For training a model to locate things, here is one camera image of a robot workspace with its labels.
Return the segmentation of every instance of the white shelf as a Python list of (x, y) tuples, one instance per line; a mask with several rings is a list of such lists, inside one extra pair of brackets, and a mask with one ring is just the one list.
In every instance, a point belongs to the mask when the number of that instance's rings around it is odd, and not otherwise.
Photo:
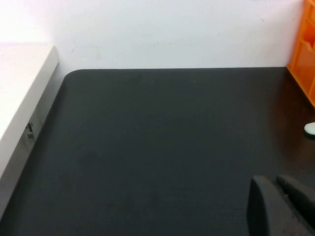
[(52, 44), (0, 45), (0, 177), (57, 64)]

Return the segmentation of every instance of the metal hinge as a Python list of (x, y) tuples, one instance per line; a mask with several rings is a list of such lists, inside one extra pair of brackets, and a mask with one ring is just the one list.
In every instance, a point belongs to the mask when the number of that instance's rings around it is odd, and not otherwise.
[(33, 133), (32, 126), (33, 126), (33, 123), (28, 123), (28, 125), (25, 128), (25, 129), (28, 130), (28, 138), (29, 139), (33, 139), (34, 138), (34, 133)]

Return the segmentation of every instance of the orange plastic container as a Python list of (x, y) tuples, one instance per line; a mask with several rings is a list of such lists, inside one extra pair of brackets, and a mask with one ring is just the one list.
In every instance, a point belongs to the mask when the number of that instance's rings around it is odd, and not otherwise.
[(304, 13), (287, 68), (315, 107), (315, 0), (305, 0)]

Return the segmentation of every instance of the orange crate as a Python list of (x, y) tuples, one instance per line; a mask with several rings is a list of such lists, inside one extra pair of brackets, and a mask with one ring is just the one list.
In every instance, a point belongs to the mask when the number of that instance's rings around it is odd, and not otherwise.
[(315, 0), (306, 0), (297, 40), (287, 68), (315, 107)]

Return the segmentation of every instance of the black desk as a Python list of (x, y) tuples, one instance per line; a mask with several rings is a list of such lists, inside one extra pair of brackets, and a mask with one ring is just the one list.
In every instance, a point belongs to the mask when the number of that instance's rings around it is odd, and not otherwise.
[(0, 235), (248, 235), (253, 175), (315, 187), (309, 121), (285, 68), (72, 72)]

